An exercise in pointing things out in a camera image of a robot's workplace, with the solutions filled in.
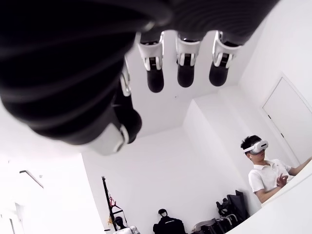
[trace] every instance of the white door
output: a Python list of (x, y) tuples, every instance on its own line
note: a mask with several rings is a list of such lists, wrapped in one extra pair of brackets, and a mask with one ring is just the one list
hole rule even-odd
[(300, 163), (312, 156), (312, 113), (284, 78), (281, 79), (263, 109)]

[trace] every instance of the man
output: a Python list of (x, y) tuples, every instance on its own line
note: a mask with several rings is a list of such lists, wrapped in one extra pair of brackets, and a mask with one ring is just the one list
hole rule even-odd
[(254, 169), (248, 175), (249, 183), (261, 203), (268, 200), (283, 188), (312, 159), (312, 157), (309, 158), (297, 168), (288, 166), (279, 159), (273, 159), (271, 161), (264, 160), (268, 142), (262, 141), (256, 135), (246, 137), (240, 147), (253, 162)]

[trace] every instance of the white vr headset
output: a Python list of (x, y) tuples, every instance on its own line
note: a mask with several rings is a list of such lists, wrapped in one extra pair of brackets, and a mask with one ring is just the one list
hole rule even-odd
[(253, 146), (244, 150), (244, 153), (250, 151), (252, 155), (257, 155), (262, 150), (265, 150), (269, 146), (269, 143), (266, 140), (259, 141), (255, 143)]

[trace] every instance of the white ceiling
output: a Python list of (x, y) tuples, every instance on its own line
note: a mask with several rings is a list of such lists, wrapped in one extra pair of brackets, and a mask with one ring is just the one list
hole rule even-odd
[[(261, 32), (242, 48), (229, 71), (224, 86), (238, 83), (249, 61)], [(137, 46), (127, 55), (131, 77), (132, 101), (134, 108), (142, 117), (143, 126), (139, 136), (146, 136), (183, 123), (191, 100), (195, 97), (216, 92), (219, 88), (209, 82), (209, 70), (212, 63), (212, 47), (215, 31), (209, 32), (200, 47), (195, 64), (194, 82), (189, 88), (181, 87), (177, 82), (176, 32), (166, 31), (164, 36), (163, 73), (165, 85), (160, 93), (152, 93), (147, 86), (147, 75), (140, 59)]]
[[(241, 50), (229, 71), (228, 81), (225, 85), (237, 84), (260, 34), (261, 30), (254, 34)], [(180, 126), (193, 98), (217, 90), (209, 83), (208, 78), (214, 35), (214, 32), (208, 33), (202, 42), (195, 65), (195, 80), (189, 88), (182, 88), (177, 82), (176, 35), (174, 31), (165, 33), (163, 60), (165, 86), (160, 93), (154, 94), (148, 89), (146, 71), (137, 47), (127, 55), (133, 104), (143, 120), (139, 136)], [(40, 162), (70, 156), (78, 152), (79, 149), (70, 147), (63, 142), (52, 141), (36, 135), (27, 126), (15, 120), (0, 105), (0, 159), (15, 158)]]

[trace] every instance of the black bag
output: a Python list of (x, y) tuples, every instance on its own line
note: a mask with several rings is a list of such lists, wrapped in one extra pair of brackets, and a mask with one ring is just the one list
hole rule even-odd
[(234, 214), (238, 219), (238, 223), (242, 223), (249, 218), (249, 214), (247, 212), (244, 194), (237, 190), (235, 190), (235, 194), (236, 195), (227, 195), (228, 199), (224, 198), (222, 204), (216, 202), (216, 206), (221, 216), (226, 217), (230, 214)]
[(158, 224), (154, 224), (153, 231), (155, 234), (186, 234), (183, 222), (169, 216), (162, 217)]

